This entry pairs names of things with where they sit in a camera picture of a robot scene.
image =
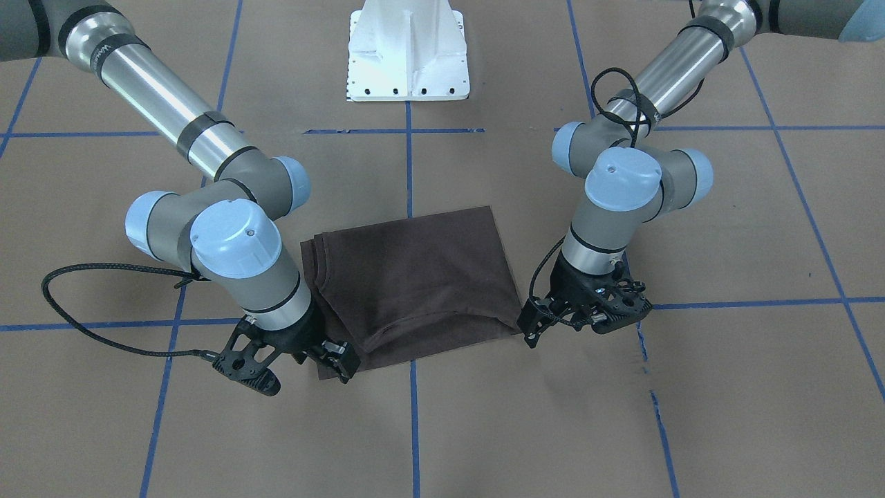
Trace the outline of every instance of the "black tape band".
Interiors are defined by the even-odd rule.
[[[184,159],[187,159],[188,154],[190,154],[190,148],[194,145],[194,142],[207,129],[212,128],[219,123],[227,123],[234,126],[234,123],[228,121],[227,118],[224,117],[224,114],[219,113],[218,111],[207,111],[197,116],[193,121],[188,123],[188,126],[184,127],[178,135],[178,140],[175,143],[175,148],[178,149],[178,153],[184,156]]]
[[[50,20],[46,17],[46,7],[42,0],[27,0],[34,14],[34,22],[37,23],[37,53],[34,57],[43,57],[50,51],[52,35],[50,35]]]
[[[781,23],[778,22],[778,11],[780,9],[781,0],[772,0],[768,5],[768,28],[771,29],[772,33],[781,32]]]
[[[681,29],[679,32],[685,31],[690,27],[702,27],[707,31],[716,35],[722,41],[722,59],[720,62],[728,58],[728,53],[735,47],[735,34],[726,24],[713,16],[701,16],[694,18],[691,22]]]
[[[90,7],[83,7],[82,9],[68,16],[64,24],[61,25],[61,29],[58,30],[58,49],[61,51],[61,54],[63,56],[67,57],[65,45],[67,45],[67,37],[71,35],[74,27],[80,24],[80,21],[100,12],[113,12],[115,14],[123,15],[120,14],[117,9],[114,9],[110,5],[91,5]]]
[[[658,111],[658,108],[655,106],[655,103],[651,102],[651,100],[642,92],[640,92],[639,94],[639,104],[636,103],[635,94],[633,93],[632,89],[623,89],[614,94],[614,97],[609,100],[609,103],[611,103],[612,100],[616,100],[618,98],[626,100],[630,104],[633,104],[639,108],[639,112],[644,114],[645,118],[650,121],[651,126],[649,126],[649,133],[651,132],[651,129],[656,127],[658,123],[660,123],[663,119],[660,111]]]
[[[658,183],[658,186],[659,186],[659,188],[661,189],[661,205],[658,206],[658,211],[655,213],[655,215],[652,216],[651,218],[649,218],[648,220],[645,220],[643,223],[648,223],[648,222],[650,222],[651,220],[654,220],[655,218],[657,218],[658,216],[660,216],[661,211],[664,210],[664,194],[665,194],[665,193],[664,193],[664,180],[661,180],[660,183]]]
[[[107,60],[118,48],[132,44],[141,45],[150,50],[150,47],[146,45],[141,38],[135,35],[130,35],[129,33],[108,36],[104,41],[96,45],[96,48],[92,51],[92,57],[89,58],[89,67],[92,68],[92,72],[98,76],[98,79],[101,80],[102,83],[104,83],[104,78],[102,78],[102,66],[104,66],[105,60]]]
[[[252,191],[249,190],[249,187],[247,187],[246,185],[243,185],[242,182],[237,180],[236,178],[225,178],[221,181],[222,182],[231,182],[234,185],[236,185],[237,187],[240,187],[240,190],[242,190],[242,192],[244,194],[246,194],[246,197],[248,197],[250,201],[254,202],[255,204],[258,203],[258,201],[255,200],[255,196],[252,195]]]
[[[244,152],[257,151],[257,150],[258,150],[258,148],[255,145],[246,145],[245,147],[243,147],[239,151],[234,152],[233,154],[227,156],[227,159],[225,159],[224,162],[221,163],[221,166],[219,166],[219,170],[215,172],[215,178],[213,178],[212,180],[217,182],[219,180],[219,178],[221,178],[221,173],[224,172],[224,169],[227,167],[227,165],[234,162],[234,160],[236,158],[240,157],[241,154],[243,154]]]
[[[750,4],[750,8],[753,10],[753,16],[756,17],[756,34],[759,34],[759,31],[762,30],[762,7],[759,7],[759,2],[756,0],[747,0],[747,3]]]
[[[292,298],[295,297],[295,293],[298,292],[298,287],[300,287],[300,286],[301,286],[301,272],[299,271],[299,272],[298,272],[298,281],[295,282],[295,289],[292,289],[292,292],[288,295],[288,297],[287,297],[286,299],[280,301],[279,303],[277,303],[277,304],[275,304],[275,305],[273,305],[273,306],[271,306],[271,307],[267,307],[267,308],[265,308],[265,309],[255,310],[255,309],[246,309],[246,308],[243,308],[242,310],[245,311],[246,313],[270,313],[270,312],[274,311],[275,309],[280,309],[280,308],[283,307],[286,303],[288,303],[289,301],[291,301]]]
[[[603,249],[602,247],[596,247],[595,245],[592,245],[590,242],[587,242],[586,240],[584,240],[583,238],[580,238],[578,236],[578,234],[574,231],[573,226],[569,225],[568,229],[572,232],[572,237],[574,237],[574,239],[577,240],[579,244],[583,245],[584,247],[587,247],[590,251],[596,251],[597,253],[601,253],[601,254],[615,254],[615,253],[620,253],[624,249],[627,249],[626,245],[621,247],[620,249]]]

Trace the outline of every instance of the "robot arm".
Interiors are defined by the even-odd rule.
[[[212,358],[216,370],[266,395],[280,389],[267,365],[283,353],[298,362],[309,356],[343,382],[353,376],[356,353],[326,337],[322,315],[273,224],[310,195],[297,161],[270,159],[250,144],[104,1],[4,1],[0,39],[0,61],[56,56],[95,74],[213,180],[184,195],[142,195],[129,208],[126,232],[150,257],[222,285],[244,310],[227,347]],[[250,343],[235,351],[240,335]],[[265,346],[274,352],[258,362],[255,354]]]
[[[617,93],[589,123],[563,126],[553,140],[553,159],[585,179],[585,195],[560,243],[550,292],[541,300],[530,290],[517,321],[530,347],[554,323],[576,330],[590,325],[604,334],[652,310],[644,285],[621,261],[623,253],[641,223],[703,198],[713,174],[700,151],[663,152],[637,142],[734,49],[766,32],[878,40],[885,36],[885,1],[705,0],[635,78],[635,87]]]

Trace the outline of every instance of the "folded brown shirt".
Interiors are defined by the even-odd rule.
[[[488,206],[323,233],[301,251],[327,335],[354,345],[361,370],[519,332]]]

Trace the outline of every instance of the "black cable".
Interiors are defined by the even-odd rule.
[[[174,270],[174,269],[166,269],[166,268],[155,268],[155,267],[145,267],[140,265],[130,265],[126,263],[82,263],[79,265],[72,265],[63,268],[59,268],[51,271],[47,276],[43,278],[43,282],[41,284],[41,288],[43,291],[43,297],[46,299],[46,302],[50,304],[52,309],[55,310],[62,318],[65,319],[72,327],[82,332],[86,337],[97,340],[98,342],[105,344],[107,346],[116,347],[117,349],[121,349],[128,353],[140,354],[142,356],[155,356],[155,357],[173,357],[173,356],[198,356],[203,358],[204,360],[211,362],[218,356],[218,353],[213,351],[208,351],[204,349],[189,349],[187,351],[149,351],[146,349],[139,349],[137,347],[126,346],[120,344],[119,342],[114,342],[108,338],[104,338],[93,331],[87,329],[83,326],[82,323],[77,322],[73,319],[72,316],[67,314],[67,312],[62,309],[61,306],[55,301],[50,293],[50,282],[56,278],[57,276],[64,275],[65,273],[71,273],[74,271],[83,271],[87,269],[121,269],[126,271],[138,271],[142,273],[153,273],[156,275],[171,275],[171,276],[179,276],[181,277],[181,282],[176,285],[176,288],[181,287],[182,285],[186,285],[193,281],[204,281],[205,278],[202,278],[198,274],[188,273],[184,271]]]
[[[566,241],[565,237],[560,238],[559,242],[557,242],[553,246],[553,248],[550,249],[550,251],[547,253],[547,255],[544,256],[544,259],[541,260],[541,264],[538,265],[538,268],[535,268],[535,273],[532,275],[532,280],[531,280],[531,282],[528,283],[528,301],[531,302],[532,306],[535,308],[535,310],[537,310],[537,312],[540,313],[541,315],[543,315],[544,317],[549,318],[553,322],[562,323],[566,326],[572,327],[573,329],[577,330],[577,329],[580,329],[580,327],[583,327],[584,325],[587,325],[588,323],[592,322],[593,319],[590,316],[588,316],[586,319],[580,320],[579,322],[570,322],[562,317],[553,315],[547,309],[541,308],[541,306],[539,306],[537,301],[535,300],[535,281],[538,279],[538,274],[541,273],[541,270],[544,268],[544,265],[547,264],[547,261],[549,261],[550,257],[553,256],[553,253],[555,253],[556,250],[565,241]]]
[[[691,18],[694,19],[696,17],[696,14],[695,14],[695,4],[694,4],[693,0],[689,0],[689,11],[691,12]],[[630,90],[633,92],[633,97],[634,97],[633,104],[636,107],[636,119],[634,121],[627,121],[615,113],[609,113],[608,111],[605,111],[603,109],[603,107],[599,104],[599,101],[596,100],[596,84],[599,82],[599,80],[602,79],[603,76],[605,76],[608,73],[618,73],[618,74],[624,76],[627,79],[627,82],[630,83]],[[701,88],[703,88],[703,86],[704,86],[704,80],[701,80],[700,82],[698,82],[697,87],[695,87],[695,91],[692,92],[688,98],[683,100],[681,104],[677,105],[670,112],[661,114],[660,119],[663,120],[663,119],[669,118],[670,116],[679,112],[683,107],[688,105],[689,102],[691,102],[692,100],[694,100],[695,97],[697,97],[697,94],[700,93]],[[648,120],[641,121],[641,119],[643,117],[643,113],[639,108],[640,93],[639,93],[639,87],[636,86],[636,80],[634,80],[633,76],[631,76],[630,73],[628,73],[624,69],[621,69],[620,67],[609,67],[608,69],[605,69],[603,72],[596,75],[596,78],[594,78],[593,82],[590,84],[590,100],[593,101],[593,106],[596,108],[596,111],[599,114],[602,114],[607,120],[616,122],[619,125],[621,125],[627,129],[627,133],[630,135],[630,145],[629,145],[630,147],[636,147],[636,142],[639,139],[639,127],[641,127],[642,125],[651,126],[650,121],[648,121]],[[626,140],[626,139],[618,140],[617,142],[610,145],[610,147],[615,147],[615,146],[619,145],[621,142],[623,142],[624,140]]]
[[[630,89],[633,91],[633,95],[635,98],[634,106],[636,107],[636,119],[634,121],[627,121],[624,118],[618,116],[618,114],[609,113],[608,111],[603,109],[603,107],[599,104],[599,101],[596,99],[596,84],[599,83],[599,80],[601,80],[603,76],[608,73],[620,74],[621,76],[627,78],[627,82],[630,83]],[[593,101],[593,106],[596,108],[596,111],[603,117],[605,117],[608,121],[616,122],[627,129],[627,133],[630,134],[630,147],[636,147],[636,142],[639,140],[639,127],[645,124],[650,125],[650,121],[648,120],[641,121],[643,117],[643,112],[639,109],[640,95],[641,94],[639,93],[639,87],[636,86],[636,80],[633,79],[633,76],[631,76],[630,73],[628,73],[624,69],[621,69],[620,67],[609,67],[608,69],[605,69],[601,73],[597,74],[596,78],[594,78],[593,82],[590,84],[590,100]]]

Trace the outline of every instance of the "blue tape line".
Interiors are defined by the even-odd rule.
[[[305,135],[403,135],[408,133],[485,133],[485,128],[353,128],[309,129]]]
[[[778,146],[781,147],[781,154],[783,154],[784,161],[787,163],[789,175],[793,180],[793,185],[796,187],[796,193],[799,195],[799,200],[802,201],[802,207],[805,210],[805,215],[808,216],[808,221],[812,225],[814,236],[818,240],[818,246],[820,247],[820,250],[824,255],[824,261],[827,263],[827,267],[830,270],[830,275],[833,277],[835,288],[837,291],[839,291],[839,297],[841,298],[842,304],[845,307],[845,313],[848,314],[849,321],[851,322],[851,328],[854,329],[854,335],[855,337],[857,337],[860,348],[864,352],[866,364],[869,366],[870,372],[873,374],[873,379],[875,380],[876,386],[879,388],[879,395],[882,397],[882,401],[885,401],[885,385],[882,383],[881,376],[879,375],[879,370],[876,368],[876,364],[873,361],[873,356],[870,354],[870,349],[866,345],[864,333],[860,330],[860,327],[858,326],[858,322],[854,317],[854,311],[851,310],[851,304],[849,303],[848,298],[845,295],[845,290],[842,287],[842,282],[839,280],[839,276],[836,274],[835,265],[833,264],[833,260],[830,258],[829,251],[827,250],[827,245],[824,244],[823,236],[821,236],[820,230],[818,229],[818,223],[814,220],[812,210],[808,206],[808,201],[805,198],[805,194],[802,190],[802,185],[799,182],[799,177],[797,176],[796,170],[793,168],[793,163],[789,158],[789,154],[787,153],[787,147],[783,144],[783,140],[781,139],[781,132],[778,131],[777,126],[774,123],[774,117],[772,116],[771,109],[769,109],[768,107],[768,102],[766,101],[765,95],[763,95],[762,93],[762,87],[761,85],[759,85],[759,80],[756,77],[756,72],[753,71],[753,66],[750,63],[750,58],[747,57],[747,51],[743,47],[740,48],[740,51],[741,55],[743,56],[743,62],[744,64],[746,64],[747,69],[750,71],[750,78],[753,80],[753,85],[756,87],[756,92],[759,94],[759,100],[762,102],[762,107],[766,111],[768,121],[772,125],[774,136],[777,138]]]
[[[584,80],[584,93],[587,94],[587,107],[590,110],[590,118],[594,118],[596,117],[596,110],[593,108],[593,99],[590,98],[590,80],[587,77],[587,68],[584,66],[584,51],[581,49],[581,38],[578,36],[578,25],[574,22],[572,0],[566,0],[566,5],[568,5],[568,19],[572,23],[574,49],[578,52],[578,64],[581,66],[581,78]]]
[[[178,328],[181,323],[181,311],[184,309],[184,297],[187,287],[181,287],[178,294],[178,304],[175,306],[175,318],[173,319],[172,333],[169,335],[169,347],[166,351],[173,351],[175,344],[178,342]],[[157,441],[160,435],[160,424],[163,422],[163,408],[165,407],[166,390],[169,387],[169,376],[172,374],[172,358],[167,357],[165,367],[163,368],[163,380],[160,383],[160,394],[157,397],[157,412],[154,414],[154,425],[150,433],[150,444],[148,445],[148,457],[144,462],[144,474],[142,475],[142,488],[139,493],[140,498],[146,498],[148,495],[148,486],[150,485],[150,474],[154,468],[154,456],[157,453]]]
[[[221,111],[224,107],[224,97],[227,94],[227,78],[230,77],[230,67],[234,62],[234,49],[236,47],[236,37],[240,31],[240,16],[242,15],[242,0],[236,3],[236,14],[234,15],[234,29],[230,34],[230,44],[227,47],[227,61],[224,65],[224,74],[221,76],[221,89],[219,90],[219,101],[215,106],[216,111]]]
[[[485,128],[414,128],[412,133],[485,133]]]
[[[172,320],[145,320],[140,322],[92,322],[84,323],[87,329],[130,329],[135,327],[168,327]],[[22,325],[0,325],[0,332],[23,331],[65,331],[73,330],[67,323],[28,323]]]
[[[198,325],[231,325],[240,322],[239,318],[189,318],[178,322],[182,327]],[[169,327],[174,320],[141,320],[135,322],[90,322],[84,323],[87,329],[132,329],[146,327]],[[21,325],[0,325],[0,332],[24,331],[67,331],[73,330],[67,323],[26,323]]]
[[[679,484],[676,482],[676,472],[673,469],[673,458],[670,455],[670,441],[666,437],[666,428],[664,421],[661,420],[661,408],[658,403],[658,396],[654,390],[651,393],[651,404],[655,407],[655,418],[658,420],[658,433],[661,436],[661,446],[664,448],[664,459],[666,460],[666,471],[670,475],[670,488],[673,490],[673,498],[679,498]]]
[[[405,188],[406,216],[412,218],[412,102],[405,103]]]
[[[874,298],[848,298],[848,302],[851,304],[885,302],[885,297],[878,296]]]
[[[406,133],[404,128],[309,129],[305,135],[392,135]]]
[[[860,298],[848,298],[850,304],[885,303],[885,296],[869,296]],[[674,309],[721,309],[728,307],[786,307],[786,306],[821,306],[842,304],[839,298],[825,298],[816,300],[759,300],[759,301],[712,301],[694,303],[670,303],[656,304],[659,311]],[[181,327],[199,325],[235,325],[240,319],[231,318],[184,318],[179,321]],[[139,327],[168,327],[173,325],[172,320],[142,320],[132,322],[89,322],[84,323],[88,329],[131,329]],[[24,331],[66,331],[73,330],[67,323],[24,323],[0,325],[0,332],[24,332]]]
[[[777,129],[787,131],[840,131],[840,130],[863,130],[885,129],[885,125],[821,125],[821,126],[776,126]]]
[[[643,334],[642,321],[636,322],[636,335],[639,336],[639,349],[643,352],[643,361],[649,361],[649,350],[645,349],[645,334]]]
[[[759,300],[759,301],[721,301],[656,304],[655,309],[722,309],[727,307],[778,307],[778,306],[819,306],[842,304],[838,298],[819,300]]]
[[[25,88],[21,91],[21,96],[19,97],[19,102],[15,105],[15,112],[12,113],[12,119],[9,121],[9,127],[6,128],[6,136],[3,139],[3,142],[0,142],[0,158],[3,157],[3,153],[6,152],[6,145],[9,144],[9,138],[12,134],[12,130],[15,128],[16,121],[19,120],[19,116],[21,115],[21,109],[25,106],[25,99],[27,98],[27,93],[31,91],[31,85],[34,84],[34,78],[37,76],[37,69],[40,68],[40,62],[42,58],[38,58],[34,61],[34,65],[31,67],[31,74],[27,76],[27,81],[25,82]]]
[[[770,131],[770,126],[659,126],[655,131]]]
[[[159,136],[157,131],[44,131],[37,133],[12,133],[11,138],[80,138],[94,136]]]
[[[418,453],[418,373],[415,361],[409,367],[409,380],[412,391],[412,497],[421,497],[421,475]]]

